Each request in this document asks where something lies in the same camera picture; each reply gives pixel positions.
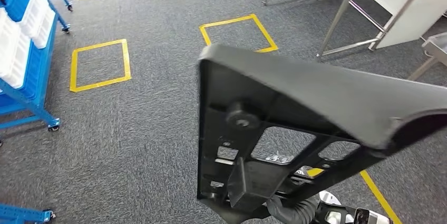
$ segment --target gray carpet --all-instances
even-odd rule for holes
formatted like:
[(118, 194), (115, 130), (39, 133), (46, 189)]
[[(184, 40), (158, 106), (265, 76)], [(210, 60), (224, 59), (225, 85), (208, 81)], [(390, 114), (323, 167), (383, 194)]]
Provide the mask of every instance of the gray carpet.
[[(269, 0), (264, 7), (262, 0), (72, 1), (75, 11), (69, 13), (60, 0), (54, 0), (72, 24), (70, 35), (57, 34), (46, 99), (46, 108), (61, 118), (61, 130), (48, 133), (41, 123), (4, 130), (0, 148), (1, 202), (52, 208), (57, 214), (54, 223), (65, 224), (223, 223), (195, 201), (196, 62), (205, 46), (199, 26), (254, 13), (279, 47), (271, 54), (314, 61), (341, 2)], [(375, 2), (357, 1), (386, 22), (389, 14)], [(446, 27), (447, 19), (439, 20), (429, 34)], [(267, 45), (250, 22), (208, 31), (213, 42), (253, 50)], [(330, 47), (375, 33), (367, 20), (349, 9)], [(70, 92), (72, 51), (123, 38), (129, 45), (132, 79)], [(406, 78), (426, 60), (421, 44), (419, 40), (374, 53), (361, 47), (319, 62)], [(123, 76), (120, 53), (111, 49), (80, 54), (78, 84)], [(446, 85), (446, 79), (447, 69), (438, 65), (420, 81)], [(370, 169), (404, 224), (445, 223), (445, 135), (438, 133)], [(287, 136), (287, 132), (267, 134), (263, 150), (287, 149), (281, 140), (286, 146), (302, 147)], [(384, 213), (360, 176), (330, 191), (343, 203)]]

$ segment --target cart wheel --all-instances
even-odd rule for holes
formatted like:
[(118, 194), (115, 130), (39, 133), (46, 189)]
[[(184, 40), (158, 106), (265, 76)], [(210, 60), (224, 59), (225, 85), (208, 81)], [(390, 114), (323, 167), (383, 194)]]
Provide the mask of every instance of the cart wheel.
[(56, 132), (59, 131), (59, 125), (54, 125), (48, 128), (48, 132)]

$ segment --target yellow floor marking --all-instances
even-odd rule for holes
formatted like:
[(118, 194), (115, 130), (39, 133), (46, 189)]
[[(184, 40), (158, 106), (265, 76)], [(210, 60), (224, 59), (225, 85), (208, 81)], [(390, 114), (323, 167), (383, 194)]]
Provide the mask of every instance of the yellow floor marking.
[(363, 170), (360, 172), (360, 175), (362, 176), (363, 180), (365, 180), (366, 184), (372, 191), (372, 193), (376, 196), (378, 202), (380, 205), (382, 205), (383, 209), (385, 210), (386, 214), (393, 220), (394, 224), (402, 224), (399, 217), (396, 215), (396, 213), (391, 208), (390, 204), (386, 201), (385, 197), (383, 197), (382, 193), (378, 190), (376, 184), (371, 179), (370, 175), (366, 170)]
[(261, 21), (259, 21), (258, 17), (255, 14), (250, 14), (250, 15), (244, 16), (244, 17), (233, 18), (231, 20), (218, 21), (218, 22), (213, 22), (213, 23), (209, 23), (209, 24), (204, 24), (204, 25), (201, 25), (199, 27), (199, 29), (200, 29), (200, 32), (202, 33), (205, 43), (209, 46), (211, 44), (211, 40), (210, 40), (208, 33), (205, 29), (206, 27), (225, 25), (225, 24), (230, 24), (230, 23), (244, 21), (244, 20), (253, 20), (255, 22), (255, 24), (258, 26), (259, 30), (262, 32), (263, 36), (266, 38), (268, 44), (270, 45), (270, 47), (259, 49), (256, 52), (266, 53), (266, 52), (278, 50), (278, 46), (276, 46), (275, 42), (270, 37), (267, 30), (264, 28), (264, 26), (261, 24)]
[[(91, 50), (91, 49), (95, 49), (95, 48), (99, 48), (99, 47), (104, 47), (104, 46), (110, 46), (110, 45), (114, 45), (114, 44), (122, 44), (123, 61), (124, 61), (124, 76), (123, 77), (119, 77), (119, 78), (115, 78), (115, 79), (102, 81), (102, 82), (99, 82), (99, 83), (93, 83), (93, 84), (88, 84), (88, 85), (79, 86), (79, 87), (76, 86), (77, 54), (79, 52), (83, 52), (83, 51), (87, 51), (87, 50)], [(105, 43), (91, 45), (91, 46), (86, 46), (86, 47), (81, 47), (81, 48), (77, 48), (77, 49), (75, 49), (73, 51), (72, 60), (71, 60), (71, 72), (70, 72), (70, 91), (79, 92), (79, 91), (90, 90), (90, 89), (93, 89), (93, 88), (109, 85), (109, 84), (112, 84), (112, 83), (123, 82), (123, 81), (129, 80), (131, 78), (132, 77), (131, 77), (131, 74), (130, 74), (129, 50), (128, 50), (127, 40), (126, 39), (117, 40), (117, 41), (110, 41), (110, 42), (105, 42)]]

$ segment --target yellow tape square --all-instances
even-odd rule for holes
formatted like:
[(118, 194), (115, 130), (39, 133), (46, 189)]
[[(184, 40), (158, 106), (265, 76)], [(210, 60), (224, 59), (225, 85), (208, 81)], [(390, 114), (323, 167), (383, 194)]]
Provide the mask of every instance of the yellow tape square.
[[(77, 54), (79, 52), (92, 50), (92, 49), (104, 47), (104, 46), (110, 46), (110, 45), (114, 45), (114, 44), (120, 44), (120, 43), (122, 44), (122, 48), (123, 48), (123, 60), (124, 60), (124, 76), (123, 77), (110, 79), (110, 80), (102, 81), (99, 83), (88, 84), (88, 85), (84, 85), (84, 86), (76, 86)], [(105, 43), (96, 44), (96, 45), (92, 45), (92, 46), (81, 47), (81, 48), (77, 48), (73, 51), (72, 59), (71, 59), (71, 73), (70, 73), (70, 91), (72, 91), (72, 92), (90, 90), (90, 89), (94, 89), (97, 87), (106, 86), (106, 85), (109, 85), (112, 83), (123, 82), (123, 81), (129, 80), (131, 78), (132, 77), (130, 75), (129, 50), (127, 47), (126, 39), (105, 42)]]
[(253, 20), (253, 21), (255, 21), (255, 24), (258, 26), (259, 30), (263, 33), (263, 35), (266, 38), (268, 44), (270, 44), (270, 47), (259, 49), (256, 52), (266, 53), (266, 52), (271, 52), (271, 51), (278, 50), (278, 47), (276, 46), (275, 42), (271, 39), (270, 35), (267, 33), (267, 30), (264, 28), (264, 26), (261, 24), (261, 22), (259, 21), (258, 17), (255, 14), (250, 14), (250, 15), (245, 16), (245, 17), (233, 18), (231, 20), (225, 20), (225, 21), (209, 23), (209, 24), (201, 25), (199, 28), (200, 28), (200, 32), (203, 35), (203, 38), (205, 39), (205, 42), (209, 46), (211, 44), (211, 40), (210, 40), (210, 38), (208, 36), (207, 31), (205, 30), (206, 27), (212, 27), (212, 26), (217, 26), (217, 25), (225, 25), (225, 24), (230, 24), (230, 23), (234, 23), (234, 22), (238, 22), (238, 21), (244, 21), (244, 20)]

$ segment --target white plastic bin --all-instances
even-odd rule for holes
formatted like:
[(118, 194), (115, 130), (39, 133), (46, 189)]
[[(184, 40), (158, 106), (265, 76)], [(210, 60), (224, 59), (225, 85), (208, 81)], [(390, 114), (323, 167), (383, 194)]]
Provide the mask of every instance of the white plastic bin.
[(23, 86), (31, 40), (0, 8), (0, 77), (13, 88)]
[(0, 77), (8, 75), (13, 63), (13, 44), (20, 27), (12, 21), (4, 8), (0, 8)]
[(37, 37), (47, 8), (47, 0), (30, 0), (28, 2), (22, 21), (18, 22), (24, 34), (30, 38)]
[(56, 16), (56, 13), (49, 6), (46, 8), (47, 10), (42, 24), (39, 27), (39, 31), (36, 37), (33, 38), (34, 45), (36, 45), (39, 49), (46, 47), (51, 29), (53, 27), (54, 17)]

